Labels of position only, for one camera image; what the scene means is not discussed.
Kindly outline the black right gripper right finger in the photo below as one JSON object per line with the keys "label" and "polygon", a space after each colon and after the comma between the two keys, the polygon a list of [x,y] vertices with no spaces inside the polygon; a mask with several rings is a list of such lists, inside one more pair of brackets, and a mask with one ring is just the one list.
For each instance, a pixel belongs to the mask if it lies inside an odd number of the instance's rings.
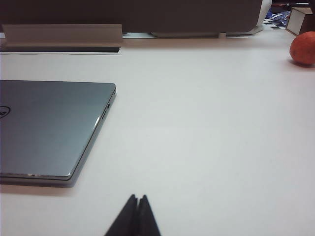
{"label": "black right gripper right finger", "polygon": [[136,236],[161,236],[148,197],[143,195],[136,211]]}

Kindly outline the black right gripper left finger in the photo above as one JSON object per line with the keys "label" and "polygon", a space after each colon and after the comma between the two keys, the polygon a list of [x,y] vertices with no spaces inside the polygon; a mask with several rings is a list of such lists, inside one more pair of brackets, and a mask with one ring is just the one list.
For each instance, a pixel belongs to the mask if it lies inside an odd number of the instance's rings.
{"label": "black right gripper left finger", "polygon": [[132,194],[105,236],[132,236],[134,234],[138,199]]}

